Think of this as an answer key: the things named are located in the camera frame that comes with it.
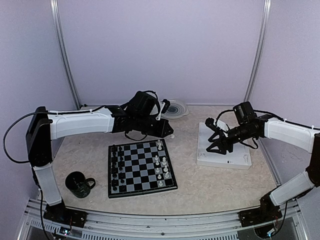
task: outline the mug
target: mug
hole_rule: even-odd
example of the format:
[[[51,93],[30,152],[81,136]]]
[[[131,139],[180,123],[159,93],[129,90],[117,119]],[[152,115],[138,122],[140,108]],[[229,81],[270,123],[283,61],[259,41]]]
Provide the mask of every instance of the mug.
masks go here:
[[[90,190],[96,185],[96,180],[92,177],[87,178],[80,171],[74,171],[70,173],[65,179],[65,186],[75,195],[77,198],[85,198],[89,195]]]

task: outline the beige countertop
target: beige countertop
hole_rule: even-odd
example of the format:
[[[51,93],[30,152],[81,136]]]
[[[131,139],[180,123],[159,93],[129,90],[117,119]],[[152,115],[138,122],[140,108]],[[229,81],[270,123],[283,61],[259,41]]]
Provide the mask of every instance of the beige countertop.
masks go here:
[[[259,205],[259,199],[276,187],[260,149],[250,149],[252,166],[237,170],[196,165],[199,122],[216,118],[224,106],[189,106],[190,114],[170,120],[175,138],[166,137],[177,190],[147,195],[108,198],[108,146],[131,143],[124,133],[90,133],[65,137],[54,159],[53,170],[67,206],[109,213],[143,215],[204,214]],[[221,119],[236,126],[233,112]],[[130,136],[139,134],[130,132]],[[148,136],[144,141],[156,139]],[[89,196],[76,198],[65,186],[73,171],[95,178]]]

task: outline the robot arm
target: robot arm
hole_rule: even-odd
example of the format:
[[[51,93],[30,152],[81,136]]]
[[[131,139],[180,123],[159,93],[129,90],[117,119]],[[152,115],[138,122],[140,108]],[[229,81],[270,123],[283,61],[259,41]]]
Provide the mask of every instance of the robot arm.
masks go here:
[[[304,172],[264,195],[260,199],[260,208],[239,214],[243,227],[280,218],[281,204],[320,186],[320,129],[287,122],[273,113],[258,117],[249,102],[236,105],[233,112],[239,126],[227,131],[216,125],[217,119],[206,120],[206,126],[214,131],[208,139],[211,142],[206,149],[208,152],[226,155],[227,151],[233,151],[233,144],[261,137],[289,143],[311,154],[310,165]]]
[[[26,143],[33,178],[48,204],[45,219],[63,224],[73,219],[78,227],[83,227],[86,220],[85,213],[67,209],[64,205],[52,168],[51,140],[86,133],[125,132],[128,137],[127,133],[132,130],[158,138],[173,134],[168,120],[161,119],[161,113],[166,112],[170,102],[159,102],[158,97],[147,92],[138,91],[121,106],[78,111],[47,111],[43,106],[36,109],[35,112],[39,114],[35,114],[31,120]]]

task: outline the white box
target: white box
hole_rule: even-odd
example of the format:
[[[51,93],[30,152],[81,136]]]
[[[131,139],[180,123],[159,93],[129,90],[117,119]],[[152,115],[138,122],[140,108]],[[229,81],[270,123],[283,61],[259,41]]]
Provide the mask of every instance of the white box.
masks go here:
[[[227,130],[227,125],[223,121],[218,121],[218,126]],[[206,148],[210,146],[208,138],[214,132],[206,126],[204,122],[199,123],[199,136],[198,136],[198,151],[196,164],[200,166],[228,168],[228,169],[242,169],[248,170],[252,163],[249,148],[240,143],[233,145],[233,152],[228,152],[226,155],[207,152]]]

